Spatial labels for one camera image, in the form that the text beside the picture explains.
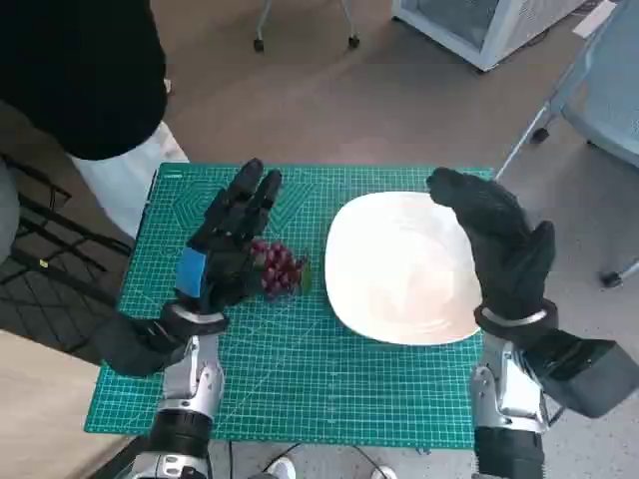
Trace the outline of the black left robot hand, blue tape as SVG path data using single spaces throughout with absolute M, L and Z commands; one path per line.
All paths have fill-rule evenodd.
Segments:
M 251 159 L 217 192 L 178 261 L 173 308 L 219 313 L 260 289 L 252 243 L 266 229 L 282 180 Z

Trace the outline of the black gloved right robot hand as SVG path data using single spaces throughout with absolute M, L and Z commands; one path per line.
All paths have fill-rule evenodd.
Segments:
M 481 305 L 506 320 L 540 311 L 555 259 L 553 223 L 531 227 L 516 196 L 495 181 L 437 168 L 427 185 L 434 202 L 454 211 L 470 241 Z

